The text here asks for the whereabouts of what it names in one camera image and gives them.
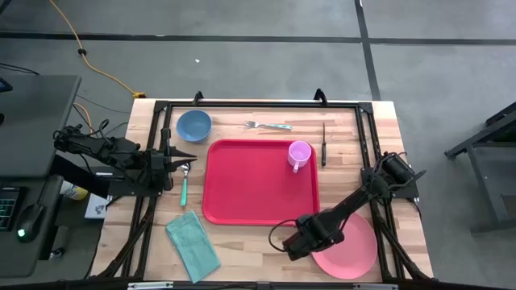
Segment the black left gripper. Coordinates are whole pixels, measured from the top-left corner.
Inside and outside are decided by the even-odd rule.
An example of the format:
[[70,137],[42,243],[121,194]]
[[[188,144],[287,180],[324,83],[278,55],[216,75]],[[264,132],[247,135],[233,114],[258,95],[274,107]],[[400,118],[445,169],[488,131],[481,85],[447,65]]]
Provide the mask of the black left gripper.
[[[172,162],[172,171],[175,172],[183,165],[190,165],[196,161],[197,156],[178,150],[175,146],[171,146],[171,156],[177,158],[188,158],[176,160]],[[173,188],[173,182],[170,177],[167,166],[171,161],[170,154],[167,151],[152,149],[150,151],[150,169],[152,186],[156,190],[170,191]]]

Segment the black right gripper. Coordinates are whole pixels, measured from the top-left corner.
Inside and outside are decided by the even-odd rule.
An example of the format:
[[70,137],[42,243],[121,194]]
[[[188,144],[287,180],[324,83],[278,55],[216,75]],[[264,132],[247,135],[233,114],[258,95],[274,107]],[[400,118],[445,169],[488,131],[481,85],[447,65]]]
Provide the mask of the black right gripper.
[[296,221],[297,232],[283,243],[283,250],[292,261],[304,258],[312,252],[324,251],[344,240],[342,220],[330,220],[320,216],[301,216]]

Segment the spoon with plain teal handle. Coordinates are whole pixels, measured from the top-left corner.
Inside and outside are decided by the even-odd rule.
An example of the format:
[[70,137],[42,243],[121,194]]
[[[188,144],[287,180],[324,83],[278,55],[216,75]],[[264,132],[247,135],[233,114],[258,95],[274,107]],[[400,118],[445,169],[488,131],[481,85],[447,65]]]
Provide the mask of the spoon with plain teal handle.
[[188,176],[189,176],[189,171],[191,169],[190,163],[183,164],[181,166],[181,169],[183,171],[184,178],[183,178],[182,187],[181,187],[180,205],[181,205],[181,207],[185,207],[187,204],[187,196],[188,196]]

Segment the blue plastic bowl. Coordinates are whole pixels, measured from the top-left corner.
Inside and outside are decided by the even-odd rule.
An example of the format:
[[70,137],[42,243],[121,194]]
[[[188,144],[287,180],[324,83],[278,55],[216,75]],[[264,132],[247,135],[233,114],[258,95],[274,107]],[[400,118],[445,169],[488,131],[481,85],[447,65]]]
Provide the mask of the blue plastic bowl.
[[204,143],[212,129],[211,116],[202,110],[189,110],[179,117],[177,134],[186,142]]

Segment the pink plastic plate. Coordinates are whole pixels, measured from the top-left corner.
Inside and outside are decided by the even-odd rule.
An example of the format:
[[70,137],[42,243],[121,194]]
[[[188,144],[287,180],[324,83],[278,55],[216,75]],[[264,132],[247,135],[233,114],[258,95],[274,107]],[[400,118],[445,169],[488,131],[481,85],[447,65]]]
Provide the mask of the pink plastic plate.
[[353,213],[343,228],[344,240],[312,253],[314,261],[328,275],[343,280],[360,278],[375,264],[377,240],[369,222]]

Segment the teal cloth napkin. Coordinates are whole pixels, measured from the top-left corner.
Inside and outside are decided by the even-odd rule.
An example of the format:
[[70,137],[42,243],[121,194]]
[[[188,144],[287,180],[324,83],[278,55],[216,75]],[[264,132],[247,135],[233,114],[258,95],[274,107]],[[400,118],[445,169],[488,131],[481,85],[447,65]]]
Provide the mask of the teal cloth napkin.
[[208,234],[193,210],[170,221],[165,233],[176,248],[192,283],[201,281],[221,266]]

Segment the pink plastic mug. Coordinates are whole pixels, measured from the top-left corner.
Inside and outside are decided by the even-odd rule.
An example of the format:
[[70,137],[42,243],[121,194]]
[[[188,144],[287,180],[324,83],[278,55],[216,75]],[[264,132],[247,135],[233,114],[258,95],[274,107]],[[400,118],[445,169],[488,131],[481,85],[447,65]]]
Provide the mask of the pink plastic mug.
[[289,145],[288,162],[293,168],[293,173],[297,173],[308,163],[311,153],[312,148],[306,142],[294,141]]

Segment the fork with teal patterned handle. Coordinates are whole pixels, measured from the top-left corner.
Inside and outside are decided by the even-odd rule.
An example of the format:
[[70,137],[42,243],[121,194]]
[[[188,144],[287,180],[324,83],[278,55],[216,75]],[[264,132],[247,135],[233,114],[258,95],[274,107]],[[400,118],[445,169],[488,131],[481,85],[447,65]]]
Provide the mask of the fork with teal patterned handle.
[[266,128],[280,129],[280,130],[291,130],[292,129],[292,127],[290,125],[268,124],[268,123],[254,122],[254,121],[246,121],[245,125],[248,127],[251,127],[251,128],[266,127]]

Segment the yellow object under arm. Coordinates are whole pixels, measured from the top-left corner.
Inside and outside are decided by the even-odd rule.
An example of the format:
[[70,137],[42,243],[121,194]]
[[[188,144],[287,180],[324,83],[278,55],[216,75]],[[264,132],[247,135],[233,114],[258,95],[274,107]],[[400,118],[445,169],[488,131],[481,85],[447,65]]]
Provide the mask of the yellow object under arm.
[[87,197],[88,191],[68,181],[64,181],[60,188],[60,194],[67,198],[79,201]]

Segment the red plastic tray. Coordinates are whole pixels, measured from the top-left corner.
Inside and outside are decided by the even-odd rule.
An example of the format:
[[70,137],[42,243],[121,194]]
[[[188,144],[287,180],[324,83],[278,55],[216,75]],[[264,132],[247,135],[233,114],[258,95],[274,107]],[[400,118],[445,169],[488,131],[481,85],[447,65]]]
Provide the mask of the red plastic tray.
[[295,172],[291,140],[221,139],[206,159],[204,218],[218,225],[274,226],[320,209],[316,150]]

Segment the white printed box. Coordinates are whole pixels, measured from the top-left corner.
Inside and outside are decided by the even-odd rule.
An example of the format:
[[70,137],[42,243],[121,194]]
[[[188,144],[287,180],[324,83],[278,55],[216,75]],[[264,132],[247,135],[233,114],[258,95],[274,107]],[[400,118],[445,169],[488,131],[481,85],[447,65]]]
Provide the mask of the white printed box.
[[112,196],[102,198],[94,194],[89,195],[84,218],[90,220],[103,220],[106,217],[106,206],[112,200]]

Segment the grey side desk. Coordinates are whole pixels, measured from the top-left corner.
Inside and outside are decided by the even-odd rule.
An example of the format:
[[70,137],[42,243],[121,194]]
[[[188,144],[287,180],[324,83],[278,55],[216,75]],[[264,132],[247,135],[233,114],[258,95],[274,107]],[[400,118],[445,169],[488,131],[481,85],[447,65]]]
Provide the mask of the grey side desk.
[[[12,86],[0,93],[0,191],[17,188],[21,195],[10,230],[0,230],[0,279],[32,274],[44,253],[62,176],[50,174],[56,156],[53,133],[64,128],[81,83],[79,76],[10,75]],[[30,242],[18,239],[18,223],[32,205],[44,209],[40,231]]]

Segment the black computer mouse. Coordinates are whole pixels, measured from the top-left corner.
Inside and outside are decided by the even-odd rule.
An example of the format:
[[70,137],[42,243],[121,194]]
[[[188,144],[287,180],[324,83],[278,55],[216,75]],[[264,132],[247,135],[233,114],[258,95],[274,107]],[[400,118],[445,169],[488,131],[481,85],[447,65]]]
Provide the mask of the black computer mouse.
[[16,227],[17,239],[20,242],[31,242],[37,237],[45,210],[43,205],[35,203],[22,211]]

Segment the black backlit keyboard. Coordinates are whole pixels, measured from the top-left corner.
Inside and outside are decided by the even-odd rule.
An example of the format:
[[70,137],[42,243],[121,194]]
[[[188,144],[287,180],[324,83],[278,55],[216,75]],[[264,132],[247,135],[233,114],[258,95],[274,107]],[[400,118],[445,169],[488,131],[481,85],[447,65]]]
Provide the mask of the black backlit keyboard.
[[10,231],[19,207],[19,187],[0,188],[0,231]]

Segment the dark metal stand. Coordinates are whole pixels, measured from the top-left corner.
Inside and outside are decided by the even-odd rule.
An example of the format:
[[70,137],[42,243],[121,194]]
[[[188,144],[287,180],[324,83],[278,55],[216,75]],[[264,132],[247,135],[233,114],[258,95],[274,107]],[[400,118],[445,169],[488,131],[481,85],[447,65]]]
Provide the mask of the dark metal stand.
[[463,153],[491,215],[490,223],[473,227],[471,233],[516,229],[516,102],[489,117],[480,132],[444,155],[453,160]]

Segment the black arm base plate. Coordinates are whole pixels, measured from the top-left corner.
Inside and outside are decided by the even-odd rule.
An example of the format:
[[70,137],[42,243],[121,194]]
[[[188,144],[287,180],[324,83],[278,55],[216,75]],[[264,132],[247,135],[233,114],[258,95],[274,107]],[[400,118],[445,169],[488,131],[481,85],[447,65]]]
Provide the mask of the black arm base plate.
[[124,180],[124,176],[120,171],[111,167],[92,167],[92,172],[97,180],[108,182],[107,194],[113,197],[160,197],[163,193],[162,189],[148,188],[143,185],[131,185]]
[[[373,168],[362,168],[360,170],[361,181],[366,185],[372,179]],[[417,185],[413,182],[404,188],[391,190],[389,193],[381,193],[380,198],[400,198],[400,199],[418,199],[419,193]]]

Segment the black aluminium table frame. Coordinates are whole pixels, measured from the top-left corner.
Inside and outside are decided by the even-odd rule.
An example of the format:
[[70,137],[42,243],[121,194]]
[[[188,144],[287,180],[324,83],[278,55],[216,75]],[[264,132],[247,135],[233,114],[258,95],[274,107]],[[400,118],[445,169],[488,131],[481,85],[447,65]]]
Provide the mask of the black aluminium table frame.
[[[355,111],[335,108],[347,101],[329,101],[323,106],[317,101],[287,100],[227,100],[229,105],[208,107],[222,100],[203,99],[200,107],[173,108],[171,121],[172,144],[180,150],[198,156],[189,175],[189,200],[185,209],[179,206],[181,172],[173,174],[174,189],[157,201],[156,214],[146,259],[146,280],[188,280],[175,248],[164,231],[164,226],[188,210],[195,210],[221,260],[221,267],[204,281],[257,282],[344,282],[318,267],[311,257],[296,262],[272,249],[267,235],[271,226],[222,226],[208,222],[202,215],[202,190],[206,166],[206,152],[218,139],[285,139],[310,143],[320,154],[323,123],[326,123],[327,166],[318,165],[321,209],[332,207],[352,193],[360,184],[359,170],[363,158],[356,125]],[[146,145],[153,109],[157,99],[138,99],[132,107],[126,138]],[[369,102],[374,113],[380,152],[405,151],[394,104],[391,101]],[[178,138],[177,120],[189,109],[205,110],[214,121],[206,143],[190,144]],[[245,121],[284,123],[287,130],[246,128]],[[111,205],[106,214],[102,234],[94,258],[91,275],[104,271],[127,241],[135,199],[124,197]],[[405,200],[392,202],[397,237],[407,254],[428,276],[433,276],[421,219],[416,208]]]

